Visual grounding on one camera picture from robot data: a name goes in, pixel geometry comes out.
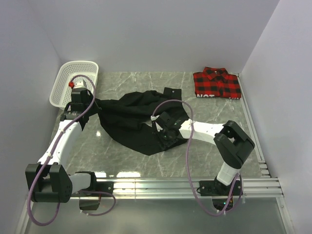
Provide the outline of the black long sleeve shirt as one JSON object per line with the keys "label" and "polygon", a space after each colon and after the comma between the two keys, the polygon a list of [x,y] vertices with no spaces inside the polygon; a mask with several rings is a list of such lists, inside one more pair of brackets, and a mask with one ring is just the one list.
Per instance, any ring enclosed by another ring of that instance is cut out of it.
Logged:
{"label": "black long sleeve shirt", "polygon": [[96,99],[100,108],[100,124],[116,142],[147,156],[169,150],[187,142],[179,137],[156,134],[147,125],[151,116],[167,113],[171,125],[182,123],[189,117],[180,100],[182,90],[165,87],[163,93],[155,90],[132,92],[119,100]]}

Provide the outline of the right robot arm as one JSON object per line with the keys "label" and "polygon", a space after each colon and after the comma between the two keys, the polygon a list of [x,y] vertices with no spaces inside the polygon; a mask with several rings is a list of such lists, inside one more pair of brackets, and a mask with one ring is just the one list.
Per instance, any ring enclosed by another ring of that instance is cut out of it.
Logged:
{"label": "right robot arm", "polygon": [[198,122],[185,117],[174,120],[164,112],[152,116],[151,121],[154,134],[163,149],[168,149],[182,139],[200,140],[217,147],[223,164],[214,187],[220,195],[232,189],[232,180],[255,148],[253,140],[232,120],[225,124]]}

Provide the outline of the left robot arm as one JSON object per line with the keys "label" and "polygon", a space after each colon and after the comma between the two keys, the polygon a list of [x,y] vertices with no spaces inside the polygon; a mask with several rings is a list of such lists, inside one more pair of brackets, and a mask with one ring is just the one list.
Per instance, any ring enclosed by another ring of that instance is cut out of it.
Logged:
{"label": "left robot arm", "polygon": [[32,202],[66,203],[72,194],[82,190],[87,196],[98,191],[93,172],[77,172],[68,175],[64,164],[70,151],[89,118],[84,113],[94,98],[87,88],[74,88],[72,101],[67,104],[60,118],[57,134],[47,152],[36,164],[26,167],[25,175]]}

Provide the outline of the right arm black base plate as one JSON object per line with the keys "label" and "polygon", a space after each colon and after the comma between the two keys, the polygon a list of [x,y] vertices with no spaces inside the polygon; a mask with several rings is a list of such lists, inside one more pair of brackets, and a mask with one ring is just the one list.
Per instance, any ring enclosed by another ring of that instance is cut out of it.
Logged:
{"label": "right arm black base plate", "polygon": [[[236,180],[234,183],[232,195],[240,195],[241,188],[241,181]],[[196,191],[201,196],[228,196],[230,189],[231,185],[225,186],[217,180],[201,180],[199,181],[199,187],[196,189]]]}

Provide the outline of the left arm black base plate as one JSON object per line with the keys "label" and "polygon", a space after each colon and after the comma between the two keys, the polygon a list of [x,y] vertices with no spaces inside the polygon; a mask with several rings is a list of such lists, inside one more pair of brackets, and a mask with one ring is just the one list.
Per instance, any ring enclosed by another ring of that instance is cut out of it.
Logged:
{"label": "left arm black base plate", "polygon": [[112,194],[114,189],[114,182],[112,181],[97,181],[93,190],[96,192],[105,192]]}

